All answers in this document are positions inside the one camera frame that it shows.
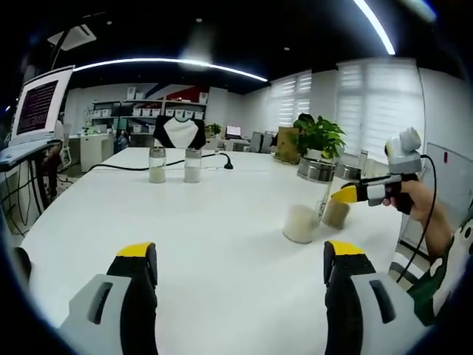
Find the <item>led light strip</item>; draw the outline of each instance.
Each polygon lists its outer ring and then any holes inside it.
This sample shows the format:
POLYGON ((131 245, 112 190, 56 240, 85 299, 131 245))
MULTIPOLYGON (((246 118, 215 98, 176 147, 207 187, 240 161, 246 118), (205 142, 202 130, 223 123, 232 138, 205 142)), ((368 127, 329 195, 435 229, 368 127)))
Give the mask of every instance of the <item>led light strip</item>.
POLYGON ((361 11, 363 11, 364 15, 368 18, 368 20, 371 22, 371 25, 377 32, 379 38, 383 41, 384 47, 386 48, 386 51, 390 55, 396 54, 394 51, 394 47, 391 44, 391 41, 389 40, 389 37, 386 34, 386 31, 384 30, 383 26, 381 26, 381 22, 379 22, 378 18, 374 14, 374 12, 370 9, 370 7, 367 5, 364 0, 353 0, 355 4, 360 8, 361 11))
POLYGON ((253 75, 253 74, 250 74, 249 72, 242 72, 241 70, 231 69, 231 68, 228 68, 228 67, 222 67, 221 65, 206 63, 204 61, 192 61, 192 60, 189 60, 189 59, 171 59, 171 58, 130 58, 130 59, 116 59, 114 61, 101 61, 100 63, 94 63, 94 64, 89 64, 89 65, 84 65, 83 67, 77 67, 77 68, 74 69, 74 71, 78 72, 78 71, 81 71, 81 70, 84 70, 84 69, 101 67, 103 65, 112 65, 112 64, 121 64, 121 63, 145 63, 145 62, 164 62, 164 63, 189 64, 189 65, 195 65, 197 67, 205 67, 205 68, 211 68, 211 69, 224 70, 226 72, 232 72, 232 73, 235 73, 235 74, 248 76, 249 78, 253 78, 253 79, 256 79, 256 80, 263 81, 263 82, 268 81, 267 79, 262 78, 261 76, 253 75))

